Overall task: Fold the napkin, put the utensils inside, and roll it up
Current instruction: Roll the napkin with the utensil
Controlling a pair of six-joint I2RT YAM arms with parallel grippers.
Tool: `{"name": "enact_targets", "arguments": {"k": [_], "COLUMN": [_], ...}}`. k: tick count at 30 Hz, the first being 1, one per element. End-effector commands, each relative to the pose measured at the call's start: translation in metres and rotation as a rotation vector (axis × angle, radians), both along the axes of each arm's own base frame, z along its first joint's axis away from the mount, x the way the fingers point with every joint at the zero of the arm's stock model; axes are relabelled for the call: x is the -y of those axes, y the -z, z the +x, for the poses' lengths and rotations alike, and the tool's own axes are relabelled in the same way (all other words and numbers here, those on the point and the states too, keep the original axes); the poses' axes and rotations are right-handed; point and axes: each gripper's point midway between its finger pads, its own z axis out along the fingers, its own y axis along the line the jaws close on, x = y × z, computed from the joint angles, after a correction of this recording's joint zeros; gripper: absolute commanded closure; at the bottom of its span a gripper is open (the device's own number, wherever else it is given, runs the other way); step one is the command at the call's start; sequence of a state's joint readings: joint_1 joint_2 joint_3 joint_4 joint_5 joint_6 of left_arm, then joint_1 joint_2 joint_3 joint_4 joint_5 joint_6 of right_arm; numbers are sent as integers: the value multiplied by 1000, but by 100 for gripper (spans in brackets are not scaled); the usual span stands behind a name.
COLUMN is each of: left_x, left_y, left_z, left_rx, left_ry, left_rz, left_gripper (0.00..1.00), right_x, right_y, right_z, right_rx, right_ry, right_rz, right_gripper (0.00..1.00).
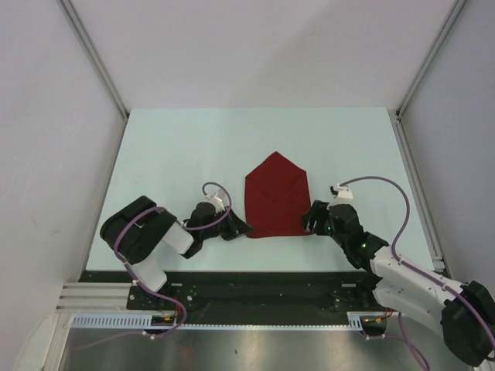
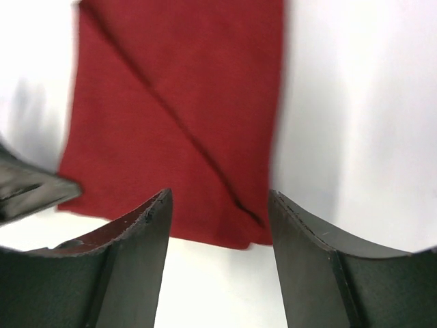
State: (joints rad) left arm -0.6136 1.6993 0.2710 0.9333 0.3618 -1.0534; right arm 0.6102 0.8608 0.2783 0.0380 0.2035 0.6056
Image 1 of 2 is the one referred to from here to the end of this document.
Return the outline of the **dark red cloth napkin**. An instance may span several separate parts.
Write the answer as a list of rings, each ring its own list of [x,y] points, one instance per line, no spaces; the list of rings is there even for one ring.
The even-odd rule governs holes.
[[[302,216],[311,199],[307,173],[275,151],[245,177],[246,222],[251,239],[306,236]]]

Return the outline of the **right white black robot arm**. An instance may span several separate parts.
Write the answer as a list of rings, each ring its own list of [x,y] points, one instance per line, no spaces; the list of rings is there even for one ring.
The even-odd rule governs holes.
[[[463,284],[394,257],[389,243],[367,232],[349,204],[317,200],[302,224],[310,233],[332,238],[355,268],[374,278],[357,290],[362,308],[399,311],[438,334],[469,366],[494,359],[494,299],[482,284]]]

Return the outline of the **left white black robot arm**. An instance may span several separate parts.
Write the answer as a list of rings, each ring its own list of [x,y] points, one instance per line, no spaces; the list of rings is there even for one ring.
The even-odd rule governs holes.
[[[190,217],[179,220],[147,196],[140,196],[107,219],[100,229],[101,239],[130,270],[132,278],[146,286],[143,298],[153,308],[167,306],[171,291],[167,275],[159,266],[154,250],[161,244],[181,257],[199,253],[205,240],[220,237],[235,240],[253,233],[219,196],[209,196],[196,204]]]

